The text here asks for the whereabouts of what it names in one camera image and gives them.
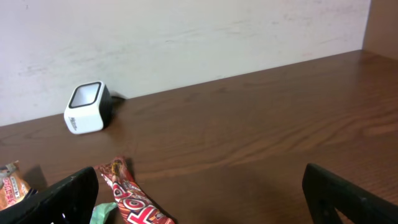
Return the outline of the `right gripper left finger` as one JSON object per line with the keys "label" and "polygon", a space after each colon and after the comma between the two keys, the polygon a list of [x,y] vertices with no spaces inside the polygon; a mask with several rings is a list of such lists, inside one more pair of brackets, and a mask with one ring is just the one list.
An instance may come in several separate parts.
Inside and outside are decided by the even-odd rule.
{"label": "right gripper left finger", "polygon": [[89,223],[98,195],[93,167],[86,167],[47,190],[1,211],[1,224]]}

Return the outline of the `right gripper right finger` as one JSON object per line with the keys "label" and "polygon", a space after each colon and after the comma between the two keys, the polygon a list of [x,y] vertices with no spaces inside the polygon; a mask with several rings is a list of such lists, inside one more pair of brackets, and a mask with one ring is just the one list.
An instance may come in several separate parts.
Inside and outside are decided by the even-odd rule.
{"label": "right gripper right finger", "polygon": [[341,212],[353,223],[397,224],[397,205],[316,164],[307,164],[302,189],[314,223],[341,223]]}

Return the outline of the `mint green snack packet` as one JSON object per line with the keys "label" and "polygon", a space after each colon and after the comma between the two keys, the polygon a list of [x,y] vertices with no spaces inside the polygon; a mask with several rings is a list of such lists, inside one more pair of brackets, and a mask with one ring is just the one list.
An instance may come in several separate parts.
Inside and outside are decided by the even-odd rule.
{"label": "mint green snack packet", "polygon": [[90,224],[105,224],[109,214],[117,207],[116,202],[102,203],[94,207]]}

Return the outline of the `yellow snack chip bag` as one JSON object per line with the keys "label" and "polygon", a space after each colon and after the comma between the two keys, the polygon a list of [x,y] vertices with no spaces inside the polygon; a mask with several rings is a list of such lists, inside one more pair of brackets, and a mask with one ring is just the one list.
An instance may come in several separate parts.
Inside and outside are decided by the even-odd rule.
{"label": "yellow snack chip bag", "polygon": [[21,202],[31,190],[21,176],[19,161],[1,167],[1,210]]}

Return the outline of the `orange chocolate bar wrapper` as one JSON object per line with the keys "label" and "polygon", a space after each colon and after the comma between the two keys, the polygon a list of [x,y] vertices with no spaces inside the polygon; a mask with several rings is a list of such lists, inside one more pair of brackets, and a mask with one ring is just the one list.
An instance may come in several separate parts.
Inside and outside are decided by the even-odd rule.
{"label": "orange chocolate bar wrapper", "polygon": [[175,224],[141,190],[129,172],[125,158],[115,157],[107,164],[95,166],[109,185],[125,223]]}

